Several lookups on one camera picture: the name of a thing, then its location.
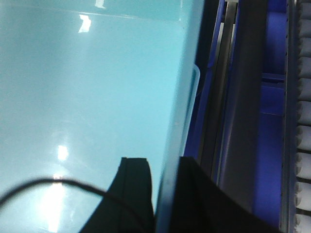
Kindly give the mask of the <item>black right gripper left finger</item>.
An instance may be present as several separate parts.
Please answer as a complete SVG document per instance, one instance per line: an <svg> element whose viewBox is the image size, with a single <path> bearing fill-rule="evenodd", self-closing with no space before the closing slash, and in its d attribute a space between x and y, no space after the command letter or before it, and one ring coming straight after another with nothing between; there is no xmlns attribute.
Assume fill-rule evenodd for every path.
<svg viewBox="0 0 311 233"><path fill-rule="evenodd" d="M110 198L103 198L81 233L152 233L155 228L152 205L152 178L145 158L121 159L108 193L121 199L140 217L133 215Z"/></svg>

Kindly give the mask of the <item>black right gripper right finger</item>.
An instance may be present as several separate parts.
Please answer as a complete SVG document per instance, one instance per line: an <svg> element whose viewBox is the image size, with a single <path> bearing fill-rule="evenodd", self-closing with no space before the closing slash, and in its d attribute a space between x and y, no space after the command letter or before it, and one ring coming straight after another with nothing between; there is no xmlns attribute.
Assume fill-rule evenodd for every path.
<svg viewBox="0 0 311 233"><path fill-rule="evenodd" d="M277 233L244 210L202 171L180 157L169 231L171 233Z"/></svg>

